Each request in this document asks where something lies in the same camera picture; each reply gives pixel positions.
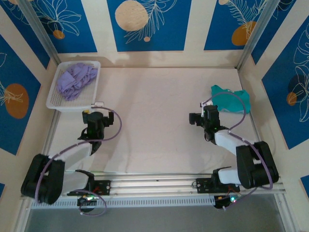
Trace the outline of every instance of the teal cloth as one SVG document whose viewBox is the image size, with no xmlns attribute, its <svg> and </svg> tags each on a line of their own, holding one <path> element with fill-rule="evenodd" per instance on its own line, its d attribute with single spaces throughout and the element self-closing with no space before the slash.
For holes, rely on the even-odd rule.
<svg viewBox="0 0 309 232">
<path fill-rule="evenodd" d="M 215 85 L 211 87 L 211 95 L 215 95 L 220 92 L 232 92 L 239 96 L 246 106 L 246 113 L 248 114 L 251 109 L 250 105 L 250 96 L 245 90 L 241 91 L 231 91 L 229 89 L 222 89 L 219 86 Z M 234 113 L 242 113 L 243 114 L 243 106 L 241 102 L 234 96 L 228 94 L 221 94 L 212 99 L 212 103 L 218 106 L 219 111 L 226 112 L 234 112 Z"/>
</svg>

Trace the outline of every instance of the cable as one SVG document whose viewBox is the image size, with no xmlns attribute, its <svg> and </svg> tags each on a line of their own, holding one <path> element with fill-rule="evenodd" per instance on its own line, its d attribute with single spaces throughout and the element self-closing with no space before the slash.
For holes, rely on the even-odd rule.
<svg viewBox="0 0 309 232">
<path fill-rule="evenodd" d="M 231 188 L 229 187 L 229 188 L 228 188 L 228 192 L 227 192 L 226 196 L 228 196 L 228 195 L 229 195 L 230 191 L 231 191 Z"/>
<path fill-rule="evenodd" d="M 46 173 L 48 167 L 49 167 L 50 164 L 53 162 L 53 160 L 55 160 L 57 157 L 61 156 L 63 153 L 65 153 L 65 152 L 71 150 L 71 149 L 74 148 L 74 147 L 77 147 L 77 146 L 79 146 L 79 145 L 86 144 L 86 143 L 89 143 L 89 142 L 105 142 L 105 141 L 109 141 L 109 140 L 114 139 L 114 138 L 120 133 L 121 128 L 122 128 L 122 120 L 121 120 L 119 114 L 117 114 L 117 112 L 115 112 L 115 111 L 112 110 L 112 109 L 103 107 L 103 106 L 102 106 L 102 107 L 93 107 L 93 108 L 94 108 L 94 109 L 98 109 L 98 108 L 99 108 L 99 109 L 104 109 L 104 110 L 108 110 L 108 111 L 113 112 L 113 113 L 118 117 L 118 119 L 119 119 L 119 122 L 120 122 L 119 130 L 118 130 L 117 133 L 116 133 L 114 136 L 112 136 L 111 138 L 108 138 L 108 139 L 92 139 L 92 140 L 82 141 L 82 142 L 79 142 L 79 143 L 77 143 L 77 144 L 73 144 L 73 145 L 71 145 L 71 146 L 69 146 L 69 147 L 63 149 L 63 150 L 60 151 L 58 154 L 54 155 L 54 156 L 46 163 L 46 165 L 44 166 L 44 168 L 43 168 L 43 170 L 42 170 L 42 172 L 41 172 L 41 175 L 40 175 L 40 177 L 39 177 L 37 186 L 36 186 L 36 188 L 35 188 L 35 194 L 34 194 L 34 199 L 35 199 L 35 202 L 36 202 L 36 203 L 40 203 L 40 202 L 39 202 L 39 190 L 40 190 L 41 182 L 42 182 L 42 180 L 43 180 L 44 174 Z"/>
<path fill-rule="evenodd" d="M 236 94 L 232 93 L 232 92 L 220 92 L 220 93 L 216 93 L 216 94 L 213 95 L 211 98 L 209 98 L 208 100 L 206 100 L 206 101 L 204 101 L 204 102 L 201 103 L 201 106 L 202 106 L 202 115 L 203 115 L 203 113 L 204 113 L 204 109 L 203 109 L 203 108 L 204 108 L 205 104 L 206 104 L 207 102 L 209 102 L 211 99 L 213 99 L 214 97 L 216 97 L 216 96 L 218 96 L 218 95 L 221 95 L 221 94 L 232 95 L 232 96 L 236 97 L 236 98 L 240 101 L 240 103 L 242 104 L 242 107 L 243 107 L 243 116 L 242 116 L 242 119 L 241 119 L 238 123 L 236 123 L 234 126 L 232 126 L 232 127 L 229 129 L 228 133 L 229 133 L 231 136 L 233 136 L 233 137 L 235 137 L 235 138 L 237 138 L 237 139 L 243 141 L 244 143 L 246 143 L 247 145 L 249 145 L 249 146 L 253 149 L 253 151 L 256 153 L 256 155 L 257 155 L 258 158 L 260 159 L 260 161 L 261 161 L 261 163 L 262 163 L 262 165 L 263 165 L 263 167 L 264 167 L 264 169 L 265 169 L 265 172 L 266 172 L 266 175 L 267 175 L 267 177 L 268 177 L 268 180 L 269 180 L 269 187 L 263 187 L 263 186 L 261 186 L 260 188 L 262 188 L 262 189 L 272 189 L 272 188 L 273 188 L 273 181 L 272 181 L 270 172 L 269 172 L 269 170 L 268 170 L 268 167 L 267 167 L 265 161 L 263 160 L 262 156 L 260 155 L 259 151 L 258 151 L 250 142 L 248 142 L 248 141 L 245 140 L 244 138 L 242 138 L 242 137 L 240 137 L 240 136 L 238 136 L 238 135 L 236 135 L 236 134 L 234 134 L 234 133 L 231 132 L 231 130 L 232 130 L 233 128 L 239 126 L 239 125 L 245 120 L 245 117 L 246 117 L 246 106 L 245 106 L 245 103 L 242 101 L 242 99 L 241 99 L 239 96 L 237 96 Z M 247 197 L 247 196 L 250 196 L 250 195 L 253 194 L 256 190 L 257 190 L 257 187 L 254 188 L 252 191 L 250 191 L 248 194 L 241 196 L 241 197 L 239 198 L 239 200 L 244 199 L 244 198 Z M 228 207 L 226 207 L 224 210 L 226 210 L 227 208 L 231 207 L 232 205 L 234 205 L 234 203 L 233 203 L 233 204 L 230 204 L 230 205 L 229 205 Z"/>
<path fill-rule="evenodd" d="M 103 201 L 103 203 L 104 203 L 104 210 L 101 213 L 99 213 L 99 214 L 86 214 L 86 213 L 84 213 L 82 211 L 82 204 L 80 204 L 78 210 L 81 213 L 81 215 L 86 215 L 86 216 L 90 216 L 90 217 L 98 217 L 98 216 L 101 216 L 101 215 L 106 213 L 106 210 L 107 210 L 106 201 L 100 195 L 98 195 L 98 194 L 96 194 L 94 192 L 85 190 L 85 189 L 77 189 L 77 190 L 74 190 L 74 192 L 84 192 L 84 193 L 88 193 L 88 194 L 94 195 L 94 196 L 98 197 L 101 201 Z"/>
<path fill-rule="evenodd" d="M 196 181 L 196 180 L 195 180 L 195 181 L 193 181 L 193 182 L 192 182 L 192 184 L 191 184 L 191 187 L 192 187 L 192 188 L 194 188 L 194 189 L 196 189 L 196 188 L 197 188 L 196 183 L 197 183 L 197 181 Z"/>
<path fill-rule="evenodd" d="M 239 96 L 237 96 L 235 93 L 232 93 L 232 92 L 220 92 L 220 93 L 216 93 L 216 94 L 213 95 L 211 98 L 209 98 L 208 100 L 206 100 L 206 101 L 204 101 L 204 102 L 201 103 L 201 106 L 202 106 L 202 113 L 204 113 L 203 106 L 204 106 L 207 102 L 209 102 L 209 101 L 210 101 L 211 99 L 213 99 L 214 97 L 216 97 L 216 96 L 218 96 L 218 95 L 222 95 L 222 94 L 228 94 L 228 95 L 232 95 L 232 96 L 236 97 L 236 98 L 240 101 L 240 103 L 242 104 L 242 107 L 243 107 L 243 116 L 242 116 L 242 119 L 241 119 L 238 123 L 236 123 L 234 126 L 232 126 L 232 127 L 230 128 L 230 130 L 232 130 L 233 128 L 239 126 L 240 123 L 242 123 L 242 122 L 245 120 L 245 117 L 246 117 L 246 106 L 245 106 L 245 103 L 244 103 L 244 102 L 242 101 L 242 99 L 241 99 Z"/>
</svg>

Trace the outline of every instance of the plastic basket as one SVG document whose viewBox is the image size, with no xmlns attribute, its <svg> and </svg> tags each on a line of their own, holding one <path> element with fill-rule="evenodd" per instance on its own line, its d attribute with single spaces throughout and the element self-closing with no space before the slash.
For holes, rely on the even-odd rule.
<svg viewBox="0 0 309 232">
<path fill-rule="evenodd" d="M 84 63 L 91 65 L 94 68 L 98 69 L 98 74 L 96 79 L 88 86 L 84 87 L 81 94 L 77 99 L 72 101 L 66 101 L 60 93 L 57 91 L 56 83 L 58 78 L 67 70 L 67 68 L 73 64 Z M 97 87 L 98 87 L 98 78 L 100 76 L 101 64 L 98 61 L 68 61 L 62 62 L 58 65 L 49 94 L 46 101 L 46 106 L 49 109 L 56 109 L 61 112 L 69 111 L 83 111 L 91 108 L 91 104 L 95 102 Z"/>
</svg>

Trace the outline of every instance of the white tabletop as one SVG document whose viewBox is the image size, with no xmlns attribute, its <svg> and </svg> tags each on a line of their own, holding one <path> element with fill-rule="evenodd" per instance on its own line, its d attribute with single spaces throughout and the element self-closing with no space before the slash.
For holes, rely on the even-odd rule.
<svg viewBox="0 0 309 232">
<path fill-rule="evenodd" d="M 241 90 L 235 69 L 101 69 L 96 101 L 114 109 L 122 118 L 123 128 L 117 138 L 103 143 L 88 159 L 89 169 L 117 173 L 212 173 L 216 168 L 235 165 L 234 155 L 206 142 L 203 129 L 189 124 L 189 113 L 200 113 L 199 103 L 211 96 L 213 85 Z M 241 117 L 220 113 L 221 124 L 227 127 Z M 51 153 L 75 143 L 85 127 L 81 113 L 61 113 Z M 118 128 L 115 117 L 114 125 L 105 129 L 105 138 L 113 136 Z M 256 140 L 249 116 L 234 132 Z"/>
</svg>

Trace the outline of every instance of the purple cloth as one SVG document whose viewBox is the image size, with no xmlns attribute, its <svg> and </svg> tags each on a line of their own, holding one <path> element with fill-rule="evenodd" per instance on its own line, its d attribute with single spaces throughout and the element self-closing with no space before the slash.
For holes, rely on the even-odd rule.
<svg viewBox="0 0 309 232">
<path fill-rule="evenodd" d="M 80 95 L 83 88 L 89 85 L 97 76 L 98 70 L 90 65 L 77 63 L 70 66 L 57 80 L 57 90 L 67 101 L 72 101 Z"/>
</svg>

